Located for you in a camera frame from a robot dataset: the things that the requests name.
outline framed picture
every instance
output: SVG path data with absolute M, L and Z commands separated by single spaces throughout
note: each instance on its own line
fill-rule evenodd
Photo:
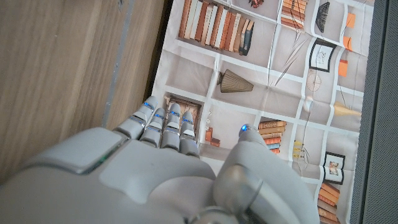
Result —
M 343 184 L 344 181 L 344 161 L 343 155 L 326 152 L 323 163 L 323 180 L 332 184 Z
M 336 49 L 335 44 L 317 39 L 310 54 L 310 68 L 323 72 L 330 71 L 330 59 Z

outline orange sticky note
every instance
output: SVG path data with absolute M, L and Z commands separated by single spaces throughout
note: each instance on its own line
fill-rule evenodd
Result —
M 348 13 L 346 26 L 349 28 L 354 28 L 355 25 L 355 14 Z
M 351 42 L 352 42 L 352 38 L 351 37 L 343 37 L 343 44 L 344 47 L 349 50 L 349 51 L 353 51 L 353 48 L 351 46 Z
M 340 63 L 338 65 L 338 75 L 341 75 L 342 77 L 347 76 L 347 68 L 348 68 L 348 61 L 340 60 Z

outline robotic finger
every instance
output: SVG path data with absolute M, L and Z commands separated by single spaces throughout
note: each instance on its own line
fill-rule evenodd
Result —
M 156 97 L 150 96 L 129 119 L 121 123 L 114 131 L 119 131 L 131 139 L 139 139 L 156 106 Z

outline lampshade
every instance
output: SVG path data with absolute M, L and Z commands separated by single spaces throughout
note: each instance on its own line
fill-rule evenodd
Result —
M 236 93 L 253 90 L 252 83 L 249 83 L 247 80 L 228 69 L 224 74 L 220 72 L 217 85 L 220 85 L 220 90 L 222 93 Z

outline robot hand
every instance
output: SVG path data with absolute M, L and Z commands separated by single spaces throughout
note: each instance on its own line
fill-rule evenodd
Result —
M 179 136 L 179 111 L 179 105 L 171 106 L 160 147 L 198 157 L 192 115 L 189 112 L 183 115 Z M 159 117 L 164 118 L 163 109 L 156 111 L 140 141 L 151 142 L 155 147 L 159 145 L 162 128 L 155 129 L 151 125 Z M 249 124 L 241 128 L 239 142 L 215 180 L 213 198 L 218 208 L 205 209 L 192 218 L 191 223 L 231 222 L 232 216 L 246 223 L 319 222 L 316 205 L 304 183 L 268 150 L 257 130 Z
M 192 115 L 180 124 L 179 105 L 156 107 L 151 96 L 114 131 L 89 129 L 29 159 L 0 189 L 0 223 L 319 223 L 305 184 L 254 127 L 215 177 Z

